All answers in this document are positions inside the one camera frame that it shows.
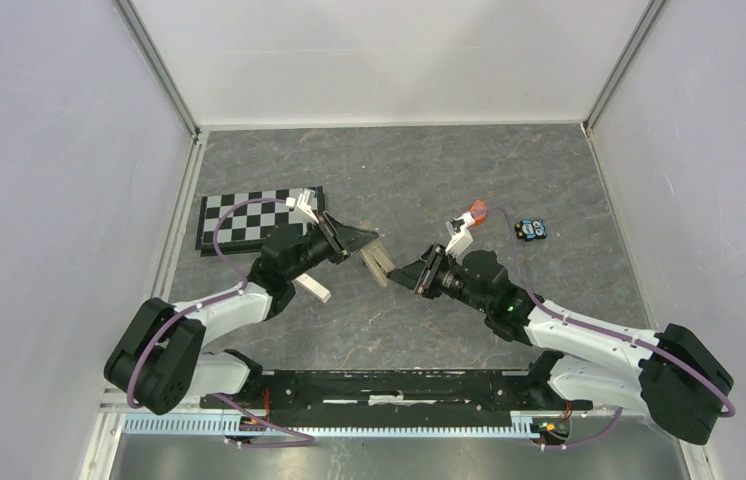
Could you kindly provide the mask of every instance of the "small toy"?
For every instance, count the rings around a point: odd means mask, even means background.
[[[528,218],[524,218],[517,222],[517,225],[514,226],[514,231],[517,232],[517,238],[524,242],[547,238],[547,229],[544,228],[544,221],[541,219],[529,220]]]

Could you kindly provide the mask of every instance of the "metal frame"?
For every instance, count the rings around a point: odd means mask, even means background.
[[[606,110],[611,98],[617,91],[618,85],[626,76],[626,72],[629,70],[629,66],[635,60],[638,55],[638,51],[641,49],[641,44],[647,38],[656,20],[659,18],[659,14],[662,12],[667,0],[650,0],[647,4],[647,8],[644,9],[644,13],[638,20],[638,25],[635,26],[635,30],[632,31],[632,35],[626,42],[626,46],[623,47],[623,52],[620,54],[620,58],[617,59],[614,68],[609,74],[609,78],[606,80],[603,89],[600,90],[600,94],[597,95],[597,101],[594,102],[594,106],[591,107],[591,111],[588,112],[588,116],[582,122],[582,127],[586,132],[589,132],[597,125],[600,121],[600,117]]]
[[[199,125],[190,113],[182,94],[179,93],[179,89],[176,88],[173,77],[170,76],[170,71],[164,65],[161,54],[158,53],[155,43],[152,42],[152,38],[146,31],[146,26],[140,19],[140,15],[137,13],[134,4],[131,0],[113,0],[113,2],[117,7],[117,11],[120,12],[120,16],[123,17],[123,21],[126,23],[132,37],[134,37],[135,43],[137,43],[138,48],[140,48],[141,53],[146,58],[146,63],[149,64],[149,68],[155,74],[155,78],[173,105],[173,109],[179,116],[179,120],[181,120],[185,130],[192,136],[199,135]]]

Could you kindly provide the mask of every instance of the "red object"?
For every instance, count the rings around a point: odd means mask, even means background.
[[[487,215],[486,213],[482,213],[479,216],[475,216],[476,212],[481,212],[487,208],[488,206],[485,205],[485,202],[483,202],[482,200],[476,200],[475,202],[473,202],[473,206],[470,207],[470,213],[474,214],[474,217],[473,217],[475,220],[475,223],[473,224],[474,227],[478,227],[479,225],[482,225],[482,222],[485,221],[485,216]]]

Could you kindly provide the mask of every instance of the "purple cable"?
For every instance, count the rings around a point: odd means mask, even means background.
[[[529,282],[526,280],[526,276],[523,274],[523,271],[520,268],[520,259],[518,258],[518,255],[517,255],[517,233],[514,230],[514,222],[512,222],[511,215],[509,215],[508,211],[506,211],[506,209],[502,207],[491,207],[491,208],[486,208],[484,210],[480,210],[474,213],[473,216],[478,217],[485,212],[490,212],[494,210],[499,211],[500,213],[503,214],[503,217],[505,217],[506,224],[508,225],[509,235],[511,237],[511,249],[514,252],[514,265],[517,268],[517,276],[520,279],[520,282],[523,284],[523,288],[526,290],[526,294],[529,295],[529,298],[535,303],[535,306],[540,308],[544,313],[546,313],[547,315],[557,320],[565,321],[565,318],[563,315],[561,315],[558,312],[554,312],[550,310],[546,305],[544,305],[543,303],[541,303],[540,300],[538,300],[538,297],[535,295],[535,292],[532,291],[532,287],[529,285]],[[602,333],[603,335],[608,335],[609,337],[616,338],[623,342],[631,343],[633,341],[633,338],[630,335],[618,333],[613,330],[609,330],[607,328],[603,328],[597,325],[591,325],[590,323],[583,322],[582,320],[578,320],[573,317],[567,317],[566,321],[567,323],[570,323],[571,325],[576,325],[578,327],[584,328],[586,330],[591,330],[593,332]],[[712,394],[715,397],[717,397],[717,399],[721,403],[723,403],[723,405],[726,407],[726,411],[720,413],[721,417],[728,418],[728,417],[735,416],[735,405],[732,403],[732,401],[730,401],[726,397],[726,395],[724,395],[724,393],[721,392],[720,389],[715,386],[715,384],[710,382],[709,379],[704,377],[697,370],[694,370],[694,368],[691,367],[691,365],[688,365],[684,361],[680,360],[672,353],[666,352],[664,349],[659,348],[657,345],[647,343],[640,339],[635,339],[634,341],[635,341],[635,345],[646,348],[647,350],[655,353],[656,355],[661,356],[665,360],[681,368],[685,373],[687,373],[688,375],[691,375],[691,377],[693,377],[694,380],[700,382],[704,387],[706,387],[706,389],[712,392]]]
[[[288,435],[292,435],[297,438],[301,438],[302,440],[296,441],[296,442],[277,442],[277,443],[240,443],[240,447],[242,448],[287,448],[287,447],[304,447],[306,445],[311,445],[314,443],[314,437],[311,435],[308,435],[306,433],[297,432],[294,430],[291,430],[289,428],[280,427],[274,423],[270,423],[267,420],[264,420],[263,418],[259,418],[252,413],[250,413],[247,409],[241,407],[237,403],[235,403],[231,398],[227,397],[226,395],[223,395],[221,393],[212,393],[211,396],[216,398],[217,400],[220,400],[221,402],[225,403],[226,405],[234,408],[235,410],[239,411],[241,414],[255,420],[260,425],[263,425],[267,428],[272,428],[273,430],[276,430],[277,432],[287,433]]]
[[[246,289],[246,286],[249,285],[249,279],[246,278],[246,272],[243,271],[242,268],[237,266],[234,262],[232,262],[229,257],[223,254],[223,252],[220,251],[220,245],[217,242],[217,234],[220,231],[220,227],[223,225],[223,222],[226,221],[227,218],[229,218],[229,215],[232,214],[235,210],[238,208],[249,205],[250,203],[275,203],[275,202],[283,202],[284,200],[279,200],[278,198],[251,198],[249,200],[244,200],[243,202],[240,202],[236,205],[232,205],[231,208],[229,208],[229,211],[224,213],[219,220],[217,220],[217,227],[214,229],[214,237],[213,237],[213,244],[214,244],[214,252],[217,254],[218,257],[220,257],[220,260],[222,260],[226,265],[232,267],[232,270],[234,270],[238,275],[243,277],[243,280],[241,281],[241,287],[237,290],[233,290],[231,292],[227,292],[221,295],[217,295],[216,297],[211,297],[204,302],[202,302],[202,307],[207,307],[208,305],[215,304],[217,302],[222,302],[223,300],[228,300],[230,298],[236,297],[241,294],[242,291]],[[185,316],[195,312],[197,310],[197,305],[191,305],[190,307],[185,308],[181,312],[176,312],[175,315],[170,317],[169,320],[164,322],[163,325],[161,325],[161,328],[158,329],[157,332],[155,332],[155,335],[152,336],[152,338],[149,340],[149,342],[146,344],[146,348],[143,349],[143,352],[141,352],[140,357],[137,359],[137,363],[135,364],[135,368],[132,371],[132,376],[129,378],[129,386],[126,389],[126,403],[129,404],[131,408],[140,408],[140,404],[137,403],[137,401],[134,398],[134,391],[137,387],[137,379],[140,378],[140,372],[143,370],[143,366],[146,365],[146,360],[149,358],[149,354],[152,353],[152,349],[155,348],[155,345],[158,344],[159,341],[161,341],[161,337],[164,336],[165,333],[167,333],[168,330],[173,328],[173,325],[175,325],[179,320],[184,318]]]
[[[594,435],[593,437],[588,437],[584,440],[577,440],[573,443],[566,443],[564,445],[543,445],[541,448],[543,448],[544,450],[569,450],[571,448],[581,447],[582,445],[587,445],[591,442],[600,440],[601,438],[605,438],[620,424],[620,417],[622,416],[622,414],[623,409],[618,408],[614,412],[614,416],[612,416],[612,421],[606,426],[606,428],[604,428],[602,432]]]

